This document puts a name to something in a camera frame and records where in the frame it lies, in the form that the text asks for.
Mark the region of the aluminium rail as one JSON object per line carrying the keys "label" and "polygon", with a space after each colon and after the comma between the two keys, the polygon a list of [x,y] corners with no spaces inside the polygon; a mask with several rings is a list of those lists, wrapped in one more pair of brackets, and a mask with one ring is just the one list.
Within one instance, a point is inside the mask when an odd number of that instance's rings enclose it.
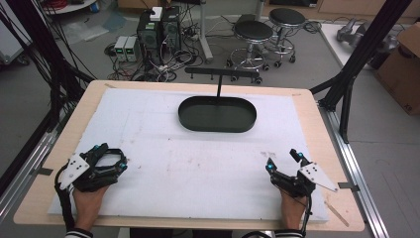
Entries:
{"label": "aluminium rail", "polygon": [[350,190],[362,212],[364,224],[368,227],[373,238],[390,238],[352,147],[340,135],[339,116],[336,112],[327,111],[322,107],[319,107],[319,111],[331,134],[333,143],[338,148],[339,159],[348,178]]}
{"label": "aluminium rail", "polygon": [[36,131],[0,178],[0,224],[31,186],[58,135],[57,130]]}

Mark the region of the round white table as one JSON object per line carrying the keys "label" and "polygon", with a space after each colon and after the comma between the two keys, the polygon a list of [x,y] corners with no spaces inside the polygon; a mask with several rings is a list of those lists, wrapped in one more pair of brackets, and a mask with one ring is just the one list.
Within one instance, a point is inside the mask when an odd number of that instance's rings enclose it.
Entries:
{"label": "round white table", "polygon": [[58,15],[65,14],[70,12],[75,12],[82,9],[88,9],[92,13],[98,13],[100,11],[100,5],[97,0],[83,0],[81,4],[71,4],[70,1],[67,1],[67,4],[63,7],[53,8],[53,7],[44,7],[43,10],[48,15]]}

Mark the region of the person's right hand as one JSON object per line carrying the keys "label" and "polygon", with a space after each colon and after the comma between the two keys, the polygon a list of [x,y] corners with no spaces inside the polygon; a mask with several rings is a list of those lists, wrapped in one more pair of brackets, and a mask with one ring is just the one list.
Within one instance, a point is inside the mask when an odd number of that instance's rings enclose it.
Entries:
{"label": "person's right hand", "polygon": [[281,218],[286,229],[300,229],[300,222],[306,209],[307,197],[292,197],[287,191],[281,190]]}

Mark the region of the black oval tray hanger stand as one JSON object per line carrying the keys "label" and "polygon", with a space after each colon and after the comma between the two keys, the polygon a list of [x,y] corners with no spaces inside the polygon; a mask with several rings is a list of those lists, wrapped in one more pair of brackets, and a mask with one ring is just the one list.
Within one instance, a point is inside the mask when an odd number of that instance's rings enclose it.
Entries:
{"label": "black oval tray hanger stand", "polygon": [[255,105],[244,98],[222,96],[221,90],[224,76],[255,78],[260,75],[258,72],[202,67],[186,67],[184,71],[191,75],[219,76],[215,96],[191,96],[180,103],[178,120],[184,128],[198,132],[244,133],[254,127],[257,120]]}

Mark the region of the grey robot part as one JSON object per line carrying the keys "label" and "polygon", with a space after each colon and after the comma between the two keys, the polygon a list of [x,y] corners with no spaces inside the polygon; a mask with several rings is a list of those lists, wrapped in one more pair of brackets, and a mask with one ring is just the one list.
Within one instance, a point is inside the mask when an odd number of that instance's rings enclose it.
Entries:
{"label": "grey robot part", "polygon": [[357,19],[351,19],[343,28],[337,31],[336,40],[338,42],[347,42],[350,46],[355,47],[368,30],[369,23],[363,23],[353,31]]}

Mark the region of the grey equipment case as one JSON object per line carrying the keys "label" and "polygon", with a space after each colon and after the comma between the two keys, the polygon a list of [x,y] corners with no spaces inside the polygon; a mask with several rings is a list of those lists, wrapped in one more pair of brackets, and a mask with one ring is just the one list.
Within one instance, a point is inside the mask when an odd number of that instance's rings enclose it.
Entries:
{"label": "grey equipment case", "polygon": [[8,65],[24,51],[16,37],[0,21],[0,64]]}

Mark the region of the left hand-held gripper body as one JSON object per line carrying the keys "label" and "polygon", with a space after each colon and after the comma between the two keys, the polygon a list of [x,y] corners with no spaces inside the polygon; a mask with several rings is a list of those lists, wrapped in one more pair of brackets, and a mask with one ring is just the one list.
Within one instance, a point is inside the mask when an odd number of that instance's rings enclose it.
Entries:
{"label": "left hand-held gripper body", "polygon": [[114,166],[97,167],[101,159],[101,156],[88,154],[72,156],[59,179],[59,188],[65,189],[72,184],[82,192],[93,192],[116,183],[119,176],[116,168]]}

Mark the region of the person's left hand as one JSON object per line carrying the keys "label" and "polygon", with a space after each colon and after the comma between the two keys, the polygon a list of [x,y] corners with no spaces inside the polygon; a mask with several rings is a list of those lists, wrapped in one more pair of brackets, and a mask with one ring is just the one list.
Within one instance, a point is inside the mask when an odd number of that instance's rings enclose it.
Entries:
{"label": "person's left hand", "polygon": [[108,187],[101,187],[96,191],[82,192],[78,189],[73,191],[73,199],[77,210],[75,227],[90,231],[93,227],[101,208],[103,196]]}

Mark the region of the black computer tower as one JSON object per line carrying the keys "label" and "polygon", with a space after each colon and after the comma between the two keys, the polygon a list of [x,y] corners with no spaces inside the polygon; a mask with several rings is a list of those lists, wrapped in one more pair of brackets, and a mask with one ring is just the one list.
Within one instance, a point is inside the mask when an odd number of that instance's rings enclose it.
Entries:
{"label": "black computer tower", "polygon": [[151,13],[145,11],[139,20],[137,36],[145,63],[161,64],[160,46],[162,43],[161,22],[152,21]]}
{"label": "black computer tower", "polygon": [[168,7],[164,9],[161,18],[164,41],[172,53],[181,50],[179,14],[178,6]]}

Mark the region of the grey desk leg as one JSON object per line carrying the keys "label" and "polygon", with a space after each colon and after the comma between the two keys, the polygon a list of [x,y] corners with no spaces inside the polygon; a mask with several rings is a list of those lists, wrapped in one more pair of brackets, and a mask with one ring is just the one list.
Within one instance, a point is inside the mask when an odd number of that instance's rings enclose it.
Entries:
{"label": "grey desk leg", "polygon": [[206,39],[206,0],[199,0],[200,4],[200,35],[199,41],[205,62],[210,63],[214,58]]}

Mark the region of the grey bench power supply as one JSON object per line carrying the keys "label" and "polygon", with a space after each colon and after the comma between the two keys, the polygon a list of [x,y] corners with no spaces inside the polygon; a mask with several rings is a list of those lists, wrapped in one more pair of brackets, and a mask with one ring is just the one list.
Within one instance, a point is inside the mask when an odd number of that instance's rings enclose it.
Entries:
{"label": "grey bench power supply", "polygon": [[126,45],[127,40],[128,40],[127,37],[121,36],[118,38],[117,42],[115,43],[114,51],[116,53],[116,57],[118,61],[127,60],[126,53],[125,53],[125,45]]}
{"label": "grey bench power supply", "polygon": [[127,61],[135,62],[139,57],[139,44],[136,37],[129,37],[124,47]]}

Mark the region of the brown cardboard box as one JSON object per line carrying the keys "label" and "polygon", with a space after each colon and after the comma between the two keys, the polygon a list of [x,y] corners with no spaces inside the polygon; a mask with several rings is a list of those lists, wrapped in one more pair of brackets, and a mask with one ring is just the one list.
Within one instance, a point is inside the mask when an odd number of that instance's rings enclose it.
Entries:
{"label": "brown cardboard box", "polygon": [[375,73],[376,79],[409,115],[420,115],[420,22],[402,31],[398,46]]}

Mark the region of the thin wooden stick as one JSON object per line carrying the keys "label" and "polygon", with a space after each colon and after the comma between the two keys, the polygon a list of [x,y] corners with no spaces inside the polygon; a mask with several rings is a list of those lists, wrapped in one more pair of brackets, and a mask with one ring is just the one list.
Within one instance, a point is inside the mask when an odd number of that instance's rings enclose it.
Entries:
{"label": "thin wooden stick", "polygon": [[324,201],[325,205],[331,210],[331,212],[346,226],[350,227],[350,223],[344,218],[344,216],[329,202]]}

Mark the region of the black round stool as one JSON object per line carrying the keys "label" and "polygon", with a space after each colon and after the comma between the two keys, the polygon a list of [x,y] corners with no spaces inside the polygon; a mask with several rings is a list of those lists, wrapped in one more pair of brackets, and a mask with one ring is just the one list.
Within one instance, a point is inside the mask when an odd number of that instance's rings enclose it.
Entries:
{"label": "black round stool", "polygon": [[267,48],[279,55],[273,65],[280,67],[284,56],[289,56],[289,61],[295,63],[295,45],[289,38],[304,25],[305,17],[293,9],[276,8],[269,12],[268,19],[272,23],[273,35]]}
{"label": "black round stool", "polygon": [[246,42],[245,48],[234,49],[227,58],[227,66],[233,68],[269,70],[265,57],[258,46],[266,43],[272,36],[271,28],[263,22],[248,20],[234,26],[234,35]]}

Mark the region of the white side table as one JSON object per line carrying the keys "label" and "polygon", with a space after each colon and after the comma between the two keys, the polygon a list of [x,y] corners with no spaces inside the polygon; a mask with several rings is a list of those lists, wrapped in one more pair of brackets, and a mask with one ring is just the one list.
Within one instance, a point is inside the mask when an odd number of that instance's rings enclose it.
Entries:
{"label": "white side table", "polygon": [[[346,24],[323,24],[321,28],[324,39],[328,42],[341,65],[344,65],[348,61],[351,54],[356,49],[356,47],[350,46],[347,42],[338,42],[336,40],[337,31],[345,25]],[[353,31],[355,31],[359,25],[361,24],[356,22],[353,26]],[[364,69],[378,69],[382,65],[390,53],[399,45],[396,39],[397,35],[398,32],[392,30],[391,33],[381,41],[373,53],[373,56],[367,60]]]}

